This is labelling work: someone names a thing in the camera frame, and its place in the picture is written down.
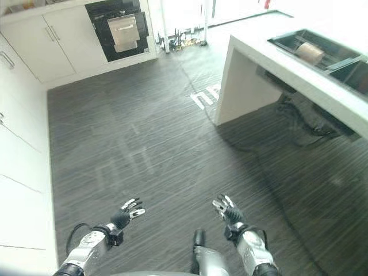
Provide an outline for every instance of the oven handle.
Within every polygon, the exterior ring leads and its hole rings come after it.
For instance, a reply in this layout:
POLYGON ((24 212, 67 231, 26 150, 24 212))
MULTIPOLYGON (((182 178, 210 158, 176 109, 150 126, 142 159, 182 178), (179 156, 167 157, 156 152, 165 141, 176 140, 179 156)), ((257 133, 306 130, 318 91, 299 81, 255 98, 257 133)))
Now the oven handle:
POLYGON ((132 29, 133 28, 133 24, 130 24, 129 26, 126 26, 126 27, 121 27, 121 28, 117 28, 115 29, 116 31, 118 30, 127 30, 127 29, 132 29))

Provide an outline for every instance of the oven door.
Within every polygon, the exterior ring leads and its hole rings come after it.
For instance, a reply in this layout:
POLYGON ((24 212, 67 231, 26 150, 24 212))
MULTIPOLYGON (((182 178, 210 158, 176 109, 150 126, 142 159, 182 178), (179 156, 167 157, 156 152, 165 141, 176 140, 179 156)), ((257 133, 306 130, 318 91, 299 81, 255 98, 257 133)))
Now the oven door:
POLYGON ((96 35, 109 62, 148 52, 144 13, 94 21, 96 35))

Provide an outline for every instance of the countertop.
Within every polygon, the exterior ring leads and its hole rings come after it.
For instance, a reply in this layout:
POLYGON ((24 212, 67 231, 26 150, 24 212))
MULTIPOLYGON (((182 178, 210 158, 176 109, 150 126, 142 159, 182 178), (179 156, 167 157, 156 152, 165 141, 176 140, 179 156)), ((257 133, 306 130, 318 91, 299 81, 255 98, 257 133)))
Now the countertop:
POLYGON ((229 45, 248 56, 253 62, 293 86, 301 94, 340 119, 351 129, 368 139, 368 98, 327 78, 296 58, 284 53, 267 40, 299 29, 309 29, 346 45, 362 54, 365 45, 349 45, 344 34, 334 33, 326 22, 313 23, 296 18, 262 18, 250 21, 249 28, 237 30, 230 36, 229 45))
POLYGON ((57 10, 69 9, 80 5, 90 4, 94 2, 101 2, 102 0, 69 0, 51 5, 45 5, 43 7, 35 7, 20 11, 18 13, 6 14, 0 17, 0 24, 9 24, 12 22, 27 19, 33 16, 41 16, 45 13, 55 12, 57 10))

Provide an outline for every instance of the robot finger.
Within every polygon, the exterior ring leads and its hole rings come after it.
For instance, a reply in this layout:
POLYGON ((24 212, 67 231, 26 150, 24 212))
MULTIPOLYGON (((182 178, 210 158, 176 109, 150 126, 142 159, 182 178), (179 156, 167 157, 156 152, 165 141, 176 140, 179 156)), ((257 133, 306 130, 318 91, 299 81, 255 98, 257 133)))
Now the robot finger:
POLYGON ((227 203, 227 200, 225 198, 225 196, 223 194, 219 194, 217 196, 218 200, 220 200, 225 206, 228 206, 229 204, 227 203))
POLYGON ((138 209, 138 210, 132 210, 130 213, 129 213, 129 216, 131 218, 131 220, 134 220, 135 218, 141 216, 142 214, 145 213, 145 209, 138 209))
POLYGON ((234 202, 232 202, 232 200, 227 195, 225 195, 224 197, 226 201, 229 203, 229 205, 234 208, 235 207, 234 202))
POLYGON ((224 213, 227 209, 227 206, 224 205, 222 202, 219 202, 217 200, 213 200, 212 201, 212 205, 215 207, 215 209, 219 212, 219 213, 224 213))
POLYGON ((126 209, 128 208, 128 206, 129 206, 131 203, 135 202, 135 201, 136 201, 136 199, 135 199, 135 198, 132 198, 131 200, 128 200, 126 203, 124 203, 124 204, 122 205, 122 207, 120 207, 120 209, 121 209, 121 210, 126 210, 126 209))
POLYGON ((134 208, 135 206, 140 205, 140 204, 142 204, 142 203, 143 203, 142 201, 135 201, 135 202, 131 203, 131 204, 127 207, 127 210, 130 210, 130 209, 134 208))

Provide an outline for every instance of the black sink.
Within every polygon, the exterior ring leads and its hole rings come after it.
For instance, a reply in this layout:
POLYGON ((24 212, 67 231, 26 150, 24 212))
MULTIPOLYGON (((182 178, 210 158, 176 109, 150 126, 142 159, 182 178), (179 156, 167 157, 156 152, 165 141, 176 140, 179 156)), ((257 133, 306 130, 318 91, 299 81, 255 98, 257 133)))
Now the black sink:
POLYGON ((287 33, 282 36, 274 37, 268 40, 274 45, 296 56, 296 50, 303 43, 309 43, 324 52, 322 60, 315 65, 322 71, 331 71, 343 65, 354 62, 361 54, 355 52, 333 40, 313 33, 307 29, 301 29, 296 32, 287 33))
POLYGON ((367 63, 362 61, 354 62, 331 72, 329 75, 352 89, 368 95, 367 63))

